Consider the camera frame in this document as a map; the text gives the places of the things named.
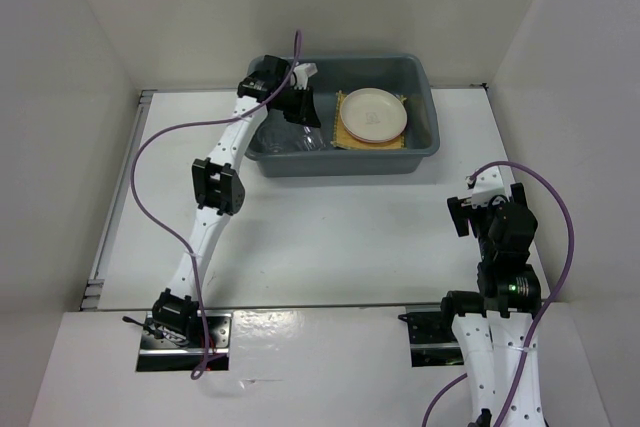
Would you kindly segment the woven bamboo tray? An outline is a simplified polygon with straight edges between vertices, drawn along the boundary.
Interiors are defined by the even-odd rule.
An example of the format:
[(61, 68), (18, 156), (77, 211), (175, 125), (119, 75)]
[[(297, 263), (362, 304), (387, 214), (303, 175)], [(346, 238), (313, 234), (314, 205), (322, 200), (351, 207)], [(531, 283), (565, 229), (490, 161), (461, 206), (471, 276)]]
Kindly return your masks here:
[(382, 142), (382, 143), (368, 143), (364, 142), (354, 136), (346, 129), (344, 126), (341, 117), (341, 107), (343, 101), (346, 99), (347, 94), (342, 90), (339, 90), (336, 93), (336, 110), (334, 115), (334, 126), (333, 126), (333, 135), (331, 140), (331, 145), (335, 148), (345, 149), (345, 150), (383, 150), (383, 151), (397, 151), (403, 150), (406, 148), (406, 140), (405, 134), (401, 133), (399, 136), (394, 139)]

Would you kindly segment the cream plastic plate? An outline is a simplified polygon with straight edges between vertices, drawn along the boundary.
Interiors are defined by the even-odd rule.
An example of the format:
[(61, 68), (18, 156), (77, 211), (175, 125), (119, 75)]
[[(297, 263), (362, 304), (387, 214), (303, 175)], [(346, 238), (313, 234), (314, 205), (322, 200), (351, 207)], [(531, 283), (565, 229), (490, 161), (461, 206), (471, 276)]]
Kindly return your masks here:
[(354, 136), (393, 139), (405, 130), (408, 116), (399, 97), (377, 88), (349, 93), (343, 101), (341, 120)]

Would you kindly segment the pink plastic plate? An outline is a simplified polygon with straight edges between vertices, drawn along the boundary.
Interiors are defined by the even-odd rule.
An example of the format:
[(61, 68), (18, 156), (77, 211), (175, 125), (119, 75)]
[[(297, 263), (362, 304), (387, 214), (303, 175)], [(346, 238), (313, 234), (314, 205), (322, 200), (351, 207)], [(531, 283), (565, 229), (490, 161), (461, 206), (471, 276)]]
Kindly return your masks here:
[(403, 134), (393, 139), (367, 139), (364, 137), (354, 136), (351, 132), (345, 131), (341, 134), (340, 142), (349, 149), (382, 149), (394, 150), (403, 149), (405, 147), (405, 137)]

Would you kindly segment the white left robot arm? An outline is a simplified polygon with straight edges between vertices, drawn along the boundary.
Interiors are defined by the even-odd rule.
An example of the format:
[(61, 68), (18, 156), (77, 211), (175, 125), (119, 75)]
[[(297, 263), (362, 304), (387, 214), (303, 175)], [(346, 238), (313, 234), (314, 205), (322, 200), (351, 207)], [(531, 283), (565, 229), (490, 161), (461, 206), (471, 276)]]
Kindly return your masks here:
[(176, 346), (209, 345), (204, 339), (208, 323), (200, 315), (197, 294), (216, 244), (231, 217), (245, 200), (239, 168), (247, 147), (271, 109), (284, 120), (319, 128), (313, 88), (309, 79), (317, 73), (314, 63), (289, 62), (266, 55), (257, 70), (237, 89), (233, 122), (204, 159), (192, 163), (191, 174), (196, 217), (185, 253), (168, 287), (152, 307), (152, 319)]

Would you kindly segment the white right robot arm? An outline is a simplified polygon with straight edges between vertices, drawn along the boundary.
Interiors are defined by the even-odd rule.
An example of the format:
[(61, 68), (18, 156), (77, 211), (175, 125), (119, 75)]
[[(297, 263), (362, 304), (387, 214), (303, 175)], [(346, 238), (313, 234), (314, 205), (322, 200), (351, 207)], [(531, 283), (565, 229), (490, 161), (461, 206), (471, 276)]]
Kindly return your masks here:
[(460, 347), (475, 426), (542, 426), (537, 339), (528, 334), (541, 308), (529, 264), (538, 222), (519, 184), (483, 174), (467, 198), (448, 200), (456, 232), (479, 245), (475, 292), (450, 291), (438, 328)]

